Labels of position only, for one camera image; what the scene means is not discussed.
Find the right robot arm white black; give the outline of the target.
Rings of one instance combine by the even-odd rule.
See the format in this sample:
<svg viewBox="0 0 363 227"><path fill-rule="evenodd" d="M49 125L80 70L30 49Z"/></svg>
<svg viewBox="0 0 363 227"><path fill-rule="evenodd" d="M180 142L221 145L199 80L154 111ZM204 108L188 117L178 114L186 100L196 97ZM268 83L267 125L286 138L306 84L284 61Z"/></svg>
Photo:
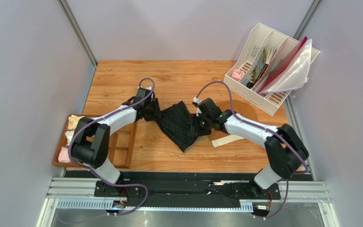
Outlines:
<svg viewBox="0 0 363 227"><path fill-rule="evenodd" d="M210 135L213 131L239 136L263 147L269 164L254 177L257 188L268 189L281 179L290 179L305 165L309 152L292 126L280 127L261 124L247 119L230 109L221 111L210 98L194 98L196 114L190 116L189 136Z"/></svg>

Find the black striped underwear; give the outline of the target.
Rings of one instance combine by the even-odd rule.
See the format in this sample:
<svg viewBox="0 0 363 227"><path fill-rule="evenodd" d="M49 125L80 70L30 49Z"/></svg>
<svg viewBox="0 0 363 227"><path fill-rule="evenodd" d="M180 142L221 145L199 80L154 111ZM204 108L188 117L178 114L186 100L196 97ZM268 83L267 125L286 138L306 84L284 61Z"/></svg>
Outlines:
<svg viewBox="0 0 363 227"><path fill-rule="evenodd" d="M161 118L156 120L156 123L162 133L183 153L200 140L200 137L189 136L190 112L183 101L162 110Z"/></svg>

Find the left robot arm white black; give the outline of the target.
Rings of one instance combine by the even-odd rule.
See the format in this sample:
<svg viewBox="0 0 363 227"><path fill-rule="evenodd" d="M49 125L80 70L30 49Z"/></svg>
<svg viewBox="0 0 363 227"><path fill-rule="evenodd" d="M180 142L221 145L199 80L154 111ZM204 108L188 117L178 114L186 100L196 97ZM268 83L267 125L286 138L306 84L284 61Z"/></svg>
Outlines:
<svg viewBox="0 0 363 227"><path fill-rule="evenodd" d="M151 121L159 117L153 87L139 87L137 94L116 110L94 119L81 118L69 144L69 157L86 166L106 184L117 184L121 172L108 158L110 137L140 119Z"/></svg>

